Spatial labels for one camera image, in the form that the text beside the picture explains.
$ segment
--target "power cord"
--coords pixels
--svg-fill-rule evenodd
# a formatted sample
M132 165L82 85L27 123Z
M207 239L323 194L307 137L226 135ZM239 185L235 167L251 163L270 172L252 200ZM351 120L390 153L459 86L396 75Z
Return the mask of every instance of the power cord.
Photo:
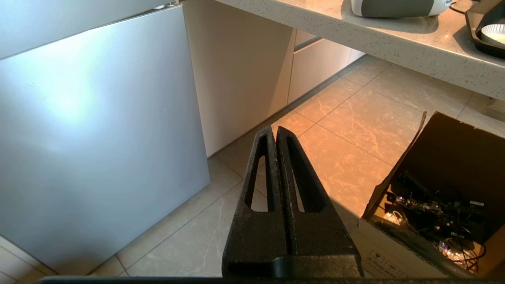
M460 13L460 14L463 14L463 15L464 15L464 14L466 13L466 11L462 11L462 10L459 10L459 9L457 9L457 8L453 7L453 5L454 5L454 4L456 4L457 2L458 2L458 1L452 2L452 4L449 6L449 9L451 9L451 10L453 10L453 11L456 11L456 12L458 12L458 13Z

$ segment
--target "box flap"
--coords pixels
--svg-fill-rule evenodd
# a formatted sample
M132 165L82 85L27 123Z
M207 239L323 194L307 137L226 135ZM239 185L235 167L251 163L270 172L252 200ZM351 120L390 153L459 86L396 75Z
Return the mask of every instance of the box flap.
M419 128L416 132L416 135L412 139L412 142L409 144L405 152L401 155L400 159L398 162L394 165L393 169L389 173L389 175L380 183L377 185L372 193L372 196L370 197L370 200L368 201L368 204L365 208L365 212L363 213L363 218L368 219L374 214L374 205L376 205L380 200L382 199L384 193L387 190L387 186L391 183L391 179L393 179L394 174L396 173L398 167L401 165L405 157L407 156L407 153L409 150L412 148L412 145L414 145L414 142L416 142L417 137L419 137L419 134L421 133L421 130L423 130L424 122L426 120L427 113L424 112L423 116L421 118L421 122L419 123Z

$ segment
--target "marble floor tile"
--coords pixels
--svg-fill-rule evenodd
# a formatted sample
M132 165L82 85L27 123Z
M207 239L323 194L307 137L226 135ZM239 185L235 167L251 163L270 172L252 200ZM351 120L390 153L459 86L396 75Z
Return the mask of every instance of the marble floor tile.
M472 91L407 68L391 65L366 88L433 115L435 111L456 118Z
M414 138L422 113L362 88L318 124L389 165Z
M477 92L474 93L458 119L495 135L505 137L505 122L482 114L490 102L490 97Z
M261 128L267 125L275 123L289 112L290 109L288 108L280 110L278 113L274 114L272 117L270 117L260 125L256 126L254 129L247 132L242 137L240 137L230 145L226 146L221 151L217 152L215 154L215 157L217 157L219 160L225 163L239 176L244 177L256 132L258 132ZM265 159L261 158L258 163L258 166L261 166L264 163Z
M126 268L242 181L241 177L219 159L212 157L208 163L211 184L118 252L118 258Z
M254 187L259 192L261 192L261 194L263 194L265 197L267 196L267 166L266 165L258 167Z
M0 247L0 271L22 284L33 284L46 276L3 247Z
M339 214L345 209L357 221L391 166L319 125L299 140L329 197L343 207L336 207Z
M118 276L124 272L125 270L119 259L114 255L95 269L91 276Z
M339 78L308 100L300 101L300 105L294 107L293 110L314 122L318 122L360 88L358 84Z
M304 117L298 116L296 114L292 114L289 108L285 108L255 127L253 130L244 134L232 144L225 147L215 156L227 166L229 166L238 175L244 177L245 170L247 169L247 163L249 162L249 156L251 147L253 146L254 137L261 128L267 125L271 125L272 130L275 128L275 137L275 134L277 133L276 129L279 125L290 128L293 132L298 133L307 130L312 124L313 123L308 119L305 119ZM262 157L260 158L258 166L262 166L264 163L265 159Z
M351 66L348 66L339 73L339 76L361 86L366 85L373 78L379 75L390 62L374 56L365 55Z
M130 276L221 276L221 258L242 182L129 268ZM253 209L266 211L255 192Z
M284 116L271 123L274 138L277 137L277 128L279 126L282 126L290 130L296 136L300 136L305 131L307 131L307 129L309 129L312 125L314 125L313 121L307 119L306 117L294 111L286 113Z

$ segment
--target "white appliance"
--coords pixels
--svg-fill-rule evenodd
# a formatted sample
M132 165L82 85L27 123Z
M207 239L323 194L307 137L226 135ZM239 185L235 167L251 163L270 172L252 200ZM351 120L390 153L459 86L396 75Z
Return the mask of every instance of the white appliance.
M402 18L438 15L452 0L351 0L352 12L360 17Z

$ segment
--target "refrigerator door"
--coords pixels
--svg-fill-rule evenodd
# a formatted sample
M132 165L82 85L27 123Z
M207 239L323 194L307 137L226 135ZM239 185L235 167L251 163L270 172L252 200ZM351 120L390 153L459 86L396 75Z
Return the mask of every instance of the refrigerator door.
M181 5L0 61L0 234L57 272L209 182Z
M1 1L0 59L136 15L169 1Z

